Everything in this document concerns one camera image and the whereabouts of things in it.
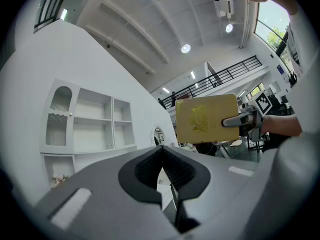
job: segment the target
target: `ceiling light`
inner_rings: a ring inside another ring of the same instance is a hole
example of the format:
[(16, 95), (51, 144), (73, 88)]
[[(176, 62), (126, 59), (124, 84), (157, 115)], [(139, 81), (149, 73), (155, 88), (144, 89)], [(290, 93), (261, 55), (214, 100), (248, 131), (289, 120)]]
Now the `ceiling light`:
[(186, 54), (186, 53), (188, 53), (190, 51), (190, 49), (191, 49), (191, 46), (186, 43), (181, 47), (181, 52), (183, 54)]
[(226, 25), (226, 27), (225, 27), (225, 31), (226, 31), (227, 33), (230, 33), (233, 28), (234, 28), (234, 26), (232, 26), (232, 24), (228, 24), (228, 25)]
[(63, 20), (63, 21), (65, 20), (65, 17), (66, 17), (66, 15), (67, 15), (67, 12), (68, 12), (68, 10), (63, 9), (63, 12), (62, 12), (61, 17), (60, 17), (61, 20)]
[(239, 95), (239, 97), (241, 97), (242, 95), (244, 95), (245, 92), (246, 92), (246, 90), (244, 90), (244, 91)]

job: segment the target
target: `white shelf unit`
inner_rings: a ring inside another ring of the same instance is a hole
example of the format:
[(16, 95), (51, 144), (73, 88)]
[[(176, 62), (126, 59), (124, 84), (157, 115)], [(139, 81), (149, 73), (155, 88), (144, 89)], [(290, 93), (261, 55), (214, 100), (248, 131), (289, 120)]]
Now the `white shelf unit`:
[(44, 107), (40, 152), (50, 186), (54, 174), (137, 150), (130, 102), (56, 79)]
[(70, 177), (76, 172), (73, 155), (42, 154), (42, 159), (50, 187), (54, 186), (54, 175)]

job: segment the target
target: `white sleeve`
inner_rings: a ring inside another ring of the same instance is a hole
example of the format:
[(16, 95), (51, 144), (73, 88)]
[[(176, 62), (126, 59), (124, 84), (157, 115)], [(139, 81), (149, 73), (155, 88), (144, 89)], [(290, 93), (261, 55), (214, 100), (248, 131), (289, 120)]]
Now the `white sleeve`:
[(295, 15), (290, 15), (290, 31), (288, 49), (294, 59), (293, 67), (299, 73), (305, 74), (316, 62), (320, 60), (320, 42), (308, 17), (301, 7)]

